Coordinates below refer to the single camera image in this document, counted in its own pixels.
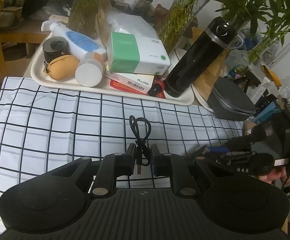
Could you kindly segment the person's right hand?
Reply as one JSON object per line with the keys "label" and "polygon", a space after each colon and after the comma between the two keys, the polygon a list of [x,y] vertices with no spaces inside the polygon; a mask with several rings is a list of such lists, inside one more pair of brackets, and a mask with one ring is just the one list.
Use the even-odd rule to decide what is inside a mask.
{"label": "person's right hand", "polygon": [[290,191],[290,176],[287,176],[285,166],[275,167],[269,174],[258,176],[259,180],[272,184],[273,181],[280,180],[286,192]]}

